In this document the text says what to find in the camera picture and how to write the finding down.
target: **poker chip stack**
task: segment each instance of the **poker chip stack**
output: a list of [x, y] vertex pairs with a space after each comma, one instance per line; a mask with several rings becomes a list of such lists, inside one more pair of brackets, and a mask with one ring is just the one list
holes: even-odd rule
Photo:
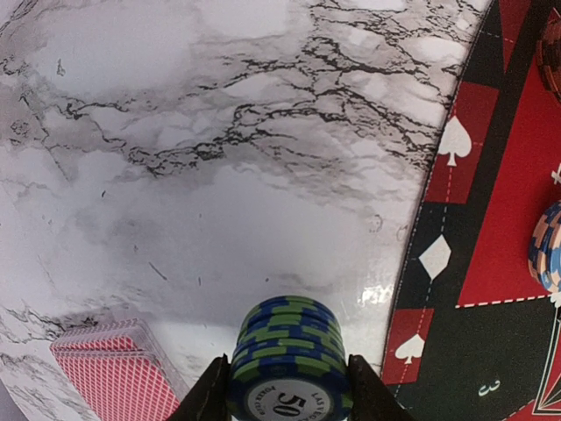
[[352, 408], [339, 323], [323, 304], [278, 296], [254, 307], [231, 361], [227, 403], [239, 421], [341, 421]]
[[545, 88], [561, 102], [561, 20], [549, 22], [537, 41], [536, 62]]
[[549, 292], [559, 292], [561, 281], [561, 201], [540, 217], [529, 244], [530, 274]]

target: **playing card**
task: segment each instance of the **playing card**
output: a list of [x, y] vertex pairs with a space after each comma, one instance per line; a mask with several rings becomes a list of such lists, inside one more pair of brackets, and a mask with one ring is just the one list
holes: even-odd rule
[[187, 383], [172, 365], [148, 325], [140, 319], [67, 331], [51, 344], [55, 358], [64, 351], [98, 351], [108, 355], [144, 352], [153, 356], [153, 364], [160, 368], [177, 396], [182, 399], [188, 393]]
[[149, 353], [58, 350], [54, 356], [102, 421], [164, 421], [180, 404]]

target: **red and black poker mat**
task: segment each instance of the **red and black poker mat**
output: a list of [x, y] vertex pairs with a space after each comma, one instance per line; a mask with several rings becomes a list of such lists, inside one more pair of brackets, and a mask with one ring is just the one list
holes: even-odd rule
[[536, 64], [556, 8], [493, 0], [444, 128], [382, 371], [419, 421], [561, 419], [561, 297], [528, 269], [561, 199], [561, 104]]

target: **white diamond symbol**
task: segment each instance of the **white diamond symbol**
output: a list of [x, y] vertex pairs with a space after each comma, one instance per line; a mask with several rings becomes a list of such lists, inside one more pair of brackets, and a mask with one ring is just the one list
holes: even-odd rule
[[451, 254], [452, 250], [448, 246], [446, 239], [444, 239], [444, 235], [438, 237], [437, 240], [421, 254], [419, 260], [432, 281], [446, 269]]

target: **brown object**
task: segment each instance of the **brown object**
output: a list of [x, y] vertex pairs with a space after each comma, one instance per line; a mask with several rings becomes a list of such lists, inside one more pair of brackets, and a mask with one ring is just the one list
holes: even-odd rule
[[561, 19], [549, 22], [537, 41], [536, 62], [545, 88], [561, 102]]

